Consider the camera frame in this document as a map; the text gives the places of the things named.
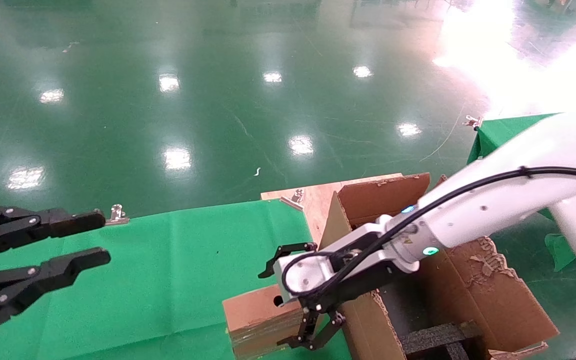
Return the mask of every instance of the plywood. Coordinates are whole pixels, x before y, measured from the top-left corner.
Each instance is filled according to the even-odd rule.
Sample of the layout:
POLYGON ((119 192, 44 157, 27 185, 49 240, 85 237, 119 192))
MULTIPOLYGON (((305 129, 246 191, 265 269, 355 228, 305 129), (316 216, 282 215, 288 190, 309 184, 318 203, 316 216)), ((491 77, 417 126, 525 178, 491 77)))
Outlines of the plywood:
POLYGON ((297 189, 303 189, 304 196, 301 202, 301 205, 303 206, 303 212, 306 216, 306 221, 308 223, 308 228, 310 229, 312 240, 319 244, 322 241, 322 234, 324 232, 324 227, 326 226, 326 220, 328 218, 328 211, 330 208, 330 199, 332 198, 332 194, 334 192, 340 191, 341 188, 345 185, 379 182, 381 180, 400 177, 402 177, 401 173, 393 173, 390 175, 356 178, 354 180, 346 180, 340 182, 330 182, 329 184, 297 187, 294 189, 285 189, 279 191, 268 191, 261 194, 261 199, 279 199, 282 196, 290 199, 295 194, 297 189))

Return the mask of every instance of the green table cover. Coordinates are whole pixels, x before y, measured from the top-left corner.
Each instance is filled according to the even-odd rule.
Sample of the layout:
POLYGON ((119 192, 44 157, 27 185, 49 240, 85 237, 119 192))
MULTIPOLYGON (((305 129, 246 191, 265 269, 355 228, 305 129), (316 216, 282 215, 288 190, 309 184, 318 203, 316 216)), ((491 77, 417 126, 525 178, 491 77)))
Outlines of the green table cover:
MULTIPOLYGON (((179 210, 46 239, 0 254, 0 270, 103 247, 110 264, 44 295, 0 326, 0 360, 231 360, 222 301, 274 282, 257 274, 280 244, 311 241, 278 200, 179 210)), ((350 358, 339 332, 318 351, 264 359, 350 358)))
MULTIPOLYGON (((513 118, 503 118, 498 120, 486 120, 477 130, 477 136, 470 149, 468 164, 479 157, 487 157, 490 153, 502 146, 519 133, 539 123, 542 119, 555 114, 538 114, 531 116, 520 116, 513 118)), ((548 209, 539 212, 543 216, 553 221, 553 215, 548 209)), ((554 260, 555 271, 561 271, 566 265, 576 259, 570 248, 566 237, 561 234, 548 234, 544 239, 546 247, 554 260)))

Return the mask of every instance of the cardboard box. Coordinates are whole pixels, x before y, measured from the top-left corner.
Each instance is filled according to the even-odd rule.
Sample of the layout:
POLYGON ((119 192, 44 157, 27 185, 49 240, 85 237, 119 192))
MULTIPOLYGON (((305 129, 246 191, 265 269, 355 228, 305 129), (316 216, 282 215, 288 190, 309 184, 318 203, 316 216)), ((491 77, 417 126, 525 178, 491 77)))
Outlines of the cardboard box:
POLYGON ((299 331, 302 307, 296 301, 278 307, 277 296, 281 295, 275 284, 223 301, 235 359, 256 359, 276 351, 278 341, 299 331))
MULTIPOLYGON (((320 249, 379 215, 396 215, 416 204, 429 184, 430 174, 421 173, 344 186, 333 194, 320 249)), ((522 359, 546 349, 544 340, 559 333, 487 237, 428 257, 410 276, 432 325, 476 323, 483 333, 481 358, 522 359)), ((354 360, 406 359, 384 295, 371 291, 340 307, 354 360)))

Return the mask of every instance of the green epoxy floor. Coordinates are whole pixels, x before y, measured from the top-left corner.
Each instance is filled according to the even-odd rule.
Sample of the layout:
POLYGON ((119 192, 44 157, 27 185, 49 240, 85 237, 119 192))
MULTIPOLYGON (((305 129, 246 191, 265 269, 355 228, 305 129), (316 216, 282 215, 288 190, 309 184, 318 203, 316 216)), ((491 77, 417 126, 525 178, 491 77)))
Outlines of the green epoxy floor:
MULTIPOLYGON (((571 109, 576 0, 0 0, 0 205, 139 217, 436 179, 466 164, 466 115, 571 109)), ((548 232, 495 239, 573 358, 576 263, 553 273, 548 232)))

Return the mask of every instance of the wire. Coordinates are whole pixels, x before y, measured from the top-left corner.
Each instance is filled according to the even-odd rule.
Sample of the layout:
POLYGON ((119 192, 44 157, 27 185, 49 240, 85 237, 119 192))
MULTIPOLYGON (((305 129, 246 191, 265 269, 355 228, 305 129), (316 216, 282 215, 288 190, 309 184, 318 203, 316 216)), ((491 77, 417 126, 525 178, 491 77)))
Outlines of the wire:
POLYGON ((375 240, 374 243, 370 244, 370 246, 368 246, 366 249, 364 249, 364 251, 361 251, 361 253, 359 253, 359 255, 352 258, 352 260, 350 260, 350 262, 348 262, 348 264, 346 264, 343 268, 341 268, 338 272, 336 272, 332 277, 330 277, 329 280, 327 280, 323 284, 319 285, 318 287, 311 289, 309 291, 293 292, 286 284, 286 273, 294 264, 297 264, 297 262, 299 262, 299 260, 306 259, 306 257, 310 258, 311 256, 314 256, 316 254, 321 255, 322 253, 330 253, 329 251, 321 251, 320 253, 317 253, 317 252, 305 253, 302 256, 296 257, 291 262, 289 262, 288 265, 286 265, 286 267, 284 268, 284 271, 281 274, 281 283, 282 283, 284 289, 286 289, 288 292, 290 292, 291 294, 293 294, 295 296, 311 296, 312 295, 314 299, 320 299, 323 294, 326 294, 326 292, 329 289, 331 289, 331 287, 335 287, 336 285, 341 283, 341 281, 346 276, 348 276, 348 274, 350 274, 350 272, 352 272, 356 267, 358 267, 359 264, 361 264, 361 262, 363 262, 363 260, 365 260, 372 253, 375 253, 375 251, 378 251, 379 249, 381 249, 384 244, 391 241, 393 239, 394 235, 396 235, 398 232, 402 231, 408 225, 413 223, 413 221, 416 221, 417 219, 419 219, 423 215, 430 212, 430 210, 433 210, 436 207, 439 207, 439 205, 442 205, 446 201, 454 199, 457 196, 465 194, 465 193, 472 191, 474 189, 484 187, 484 186, 490 185, 492 183, 502 182, 503 180, 510 180, 513 178, 521 178, 524 176, 530 179, 535 175, 546 175, 546 174, 576 176, 576 168, 564 167, 564 166, 540 166, 540 167, 534 167, 534 168, 527 168, 525 166, 521 166, 517 170, 498 173, 496 175, 492 175, 489 177, 482 178, 481 180, 471 182, 470 184, 464 185, 464 186, 459 187, 459 188, 457 188, 457 189, 455 189, 455 190, 453 190, 447 194, 444 194, 444 196, 441 196, 440 198, 436 199, 435 201, 429 203, 427 206, 425 206, 425 207, 417 210, 416 212, 413 212, 412 214, 410 214, 409 217, 403 219, 402 222, 398 223, 393 228, 386 231, 386 233, 384 233, 384 235, 380 236, 377 240, 375 240))
POLYGON ((288 262, 288 264, 286 264, 283 272, 281 273, 281 284, 283 284, 283 288, 286 289, 288 292, 290 292, 290 294, 293 294, 294 296, 306 296, 306 295, 310 294, 311 292, 313 292, 313 290, 294 291, 293 289, 291 289, 288 286, 288 283, 286 283, 286 274, 288 274, 288 269, 292 268, 298 262, 301 262, 301 260, 304 260, 307 258, 315 258, 316 256, 325 256, 326 258, 329 258, 330 256, 333 256, 334 254, 335 254, 334 251, 314 251, 314 252, 304 253, 304 255, 295 257, 290 262, 288 262))

